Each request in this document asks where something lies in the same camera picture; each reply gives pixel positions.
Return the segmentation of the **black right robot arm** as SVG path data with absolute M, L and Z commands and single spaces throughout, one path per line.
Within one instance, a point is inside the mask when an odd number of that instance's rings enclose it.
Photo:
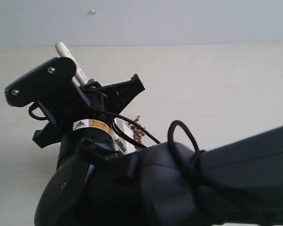
M 61 144 L 35 225 L 283 225 L 283 126 L 204 151 L 174 121 L 166 142 L 122 155 L 111 122 L 144 90 L 137 75 L 97 88 L 79 88 L 65 73 L 34 82 L 48 124 L 33 140 Z

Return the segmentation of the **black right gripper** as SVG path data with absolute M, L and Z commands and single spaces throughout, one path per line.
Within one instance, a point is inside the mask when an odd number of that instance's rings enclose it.
M 129 137 L 115 122 L 115 119 L 124 120 L 145 135 L 137 121 L 120 115 L 144 90 L 137 74 L 128 81 L 107 86 L 94 81 L 78 87 L 69 81 L 60 96 L 38 98 L 33 102 L 32 108 L 40 108 L 44 117 L 32 117 L 48 121 L 42 130 L 35 131 L 33 141 L 40 148 L 60 143 L 57 169 L 73 158 L 108 168 L 114 159 L 125 154 L 123 148 L 116 147 L 115 136 L 138 149 L 145 147 L 138 136 Z

